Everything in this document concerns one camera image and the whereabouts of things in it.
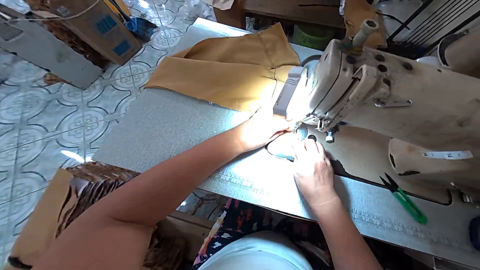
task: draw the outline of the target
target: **sewing machine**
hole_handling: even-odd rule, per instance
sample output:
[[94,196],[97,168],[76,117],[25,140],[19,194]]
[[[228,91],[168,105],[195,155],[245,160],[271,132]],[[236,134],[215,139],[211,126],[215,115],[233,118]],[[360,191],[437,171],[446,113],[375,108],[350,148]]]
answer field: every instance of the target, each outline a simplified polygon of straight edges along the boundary
[[480,188],[480,80],[363,48],[377,28],[365,20],[354,38],[332,40],[310,74],[292,68],[274,114],[313,125],[327,143],[343,125],[389,136],[384,158],[398,175]]

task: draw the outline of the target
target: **sewing machine light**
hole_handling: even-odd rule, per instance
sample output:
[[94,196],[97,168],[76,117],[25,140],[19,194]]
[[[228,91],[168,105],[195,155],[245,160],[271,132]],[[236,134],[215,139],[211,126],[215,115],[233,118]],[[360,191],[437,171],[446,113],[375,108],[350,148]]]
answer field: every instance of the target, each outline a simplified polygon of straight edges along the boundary
[[295,121],[310,113],[308,107],[308,71],[304,67],[293,67],[273,107],[275,116]]

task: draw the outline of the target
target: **left hand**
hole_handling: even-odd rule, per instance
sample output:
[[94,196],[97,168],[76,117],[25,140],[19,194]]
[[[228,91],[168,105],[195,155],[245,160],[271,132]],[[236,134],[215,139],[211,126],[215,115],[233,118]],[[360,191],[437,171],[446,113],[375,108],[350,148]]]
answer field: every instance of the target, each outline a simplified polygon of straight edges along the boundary
[[243,153],[268,144],[285,131],[293,131],[294,125],[293,121],[274,117],[271,108],[260,108],[250,119],[230,131]]

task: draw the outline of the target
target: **mustard fabric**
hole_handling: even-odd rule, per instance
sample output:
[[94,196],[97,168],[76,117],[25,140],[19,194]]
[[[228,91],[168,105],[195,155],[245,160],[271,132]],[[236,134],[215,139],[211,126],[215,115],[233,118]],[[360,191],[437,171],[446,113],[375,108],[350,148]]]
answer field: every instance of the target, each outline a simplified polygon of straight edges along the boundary
[[145,88],[166,88],[240,111],[273,103],[300,65],[281,24],[242,37],[215,37],[166,57]]

